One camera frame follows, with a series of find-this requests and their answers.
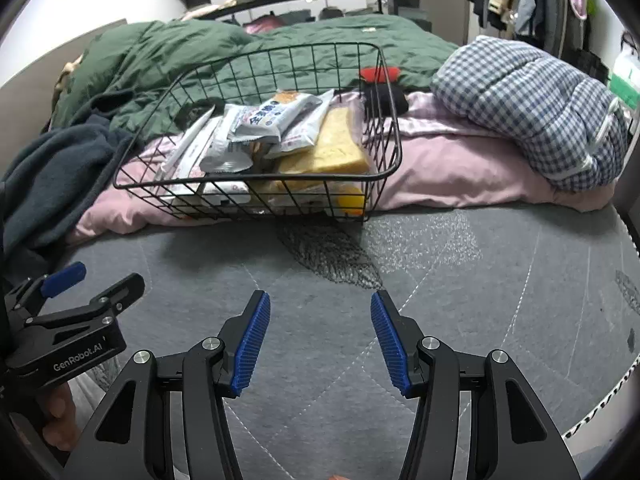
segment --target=black wire basket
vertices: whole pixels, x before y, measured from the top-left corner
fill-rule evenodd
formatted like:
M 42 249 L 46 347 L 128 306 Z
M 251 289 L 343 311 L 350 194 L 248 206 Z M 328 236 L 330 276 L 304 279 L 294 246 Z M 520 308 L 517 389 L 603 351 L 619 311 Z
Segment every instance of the black wire basket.
M 367 97 L 360 75 L 364 68 L 374 69 L 378 82 Z M 258 105 L 277 91 L 319 95 L 331 89 L 332 103 L 351 102 L 362 110 L 366 174 L 254 171 L 158 178 L 158 168 L 180 134 L 212 104 Z M 155 140 L 142 148 L 151 134 Z M 365 221 L 401 159 L 398 117 L 382 50 L 369 43 L 305 44 L 215 60 L 177 77 L 138 129 L 114 186 L 177 219 L 256 219 L 323 211 L 334 218 Z

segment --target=bolt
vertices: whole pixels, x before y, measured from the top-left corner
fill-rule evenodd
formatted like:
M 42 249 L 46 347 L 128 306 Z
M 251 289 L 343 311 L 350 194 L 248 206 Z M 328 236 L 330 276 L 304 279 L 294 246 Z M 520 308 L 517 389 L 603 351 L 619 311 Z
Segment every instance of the bolt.
M 146 363 L 151 358 L 151 354 L 146 350 L 141 350 L 133 354 L 133 361 L 139 365 Z
M 422 340 L 422 346 L 427 350 L 435 350 L 440 346 L 440 342 L 434 337 L 427 336 Z
M 509 356 L 502 350 L 494 350 L 491 352 L 491 359 L 497 363 L 503 364 L 509 360 Z
M 218 339 L 217 337 L 207 337 L 202 342 L 202 347 L 205 350 L 215 350 L 219 346 L 220 346 L 220 339 Z

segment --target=green quilt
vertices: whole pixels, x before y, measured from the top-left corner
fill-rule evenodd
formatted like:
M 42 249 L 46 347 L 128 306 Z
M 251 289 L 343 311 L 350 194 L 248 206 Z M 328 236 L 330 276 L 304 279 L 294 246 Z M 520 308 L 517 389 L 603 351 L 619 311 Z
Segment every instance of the green quilt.
M 276 88 L 311 93 L 354 88 L 358 69 L 379 62 L 377 49 L 367 44 L 380 47 L 387 66 L 401 69 L 399 84 L 406 91 L 428 89 L 456 49 L 409 20 L 378 14 L 300 23 L 254 36 L 235 25 L 198 20 L 123 25 L 88 47 L 56 105 L 52 126 L 68 125 L 92 97 L 128 88 L 135 98 L 111 124 L 142 129 L 144 140 L 180 132 L 184 125 L 177 118 L 199 112 L 216 98 L 256 104 Z

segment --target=blue gingham pillow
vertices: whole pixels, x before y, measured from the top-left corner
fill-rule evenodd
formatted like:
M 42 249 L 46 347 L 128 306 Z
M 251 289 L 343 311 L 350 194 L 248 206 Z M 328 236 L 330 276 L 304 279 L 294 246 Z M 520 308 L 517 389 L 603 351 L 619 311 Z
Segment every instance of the blue gingham pillow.
M 451 112 L 513 139 L 559 189 L 604 186 L 622 171 L 620 100 L 533 46 L 479 36 L 452 54 L 431 89 Z

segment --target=pink bedding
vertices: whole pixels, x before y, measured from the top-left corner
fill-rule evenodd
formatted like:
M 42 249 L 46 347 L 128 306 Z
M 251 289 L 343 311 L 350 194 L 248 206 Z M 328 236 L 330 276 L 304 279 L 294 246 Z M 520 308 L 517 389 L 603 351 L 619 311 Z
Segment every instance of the pink bedding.
M 346 100 L 356 96 L 347 95 Z M 380 197 L 378 206 L 383 210 L 410 204 L 466 207 L 523 200 L 590 211 L 603 208 L 613 196 L 614 184 L 582 193 L 555 190 L 531 169 L 510 140 L 452 115 L 432 94 L 414 92 L 409 94 L 408 101 L 409 111 L 398 118 L 402 165 L 388 179 Z M 154 156 L 162 159 L 158 152 L 165 152 L 172 146 L 166 139 L 159 146 L 158 142 L 149 144 L 140 157 L 150 164 L 157 164 L 159 160 L 154 160 Z M 135 180 L 140 180 L 146 165 L 134 160 L 126 164 L 125 170 Z M 118 182 L 130 182 L 130 179 L 121 172 Z M 147 224 L 189 226 L 202 223 L 177 219 L 135 194 L 110 185 L 84 213 L 66 241 L 75 244 L 106 231 L 128 234 Z

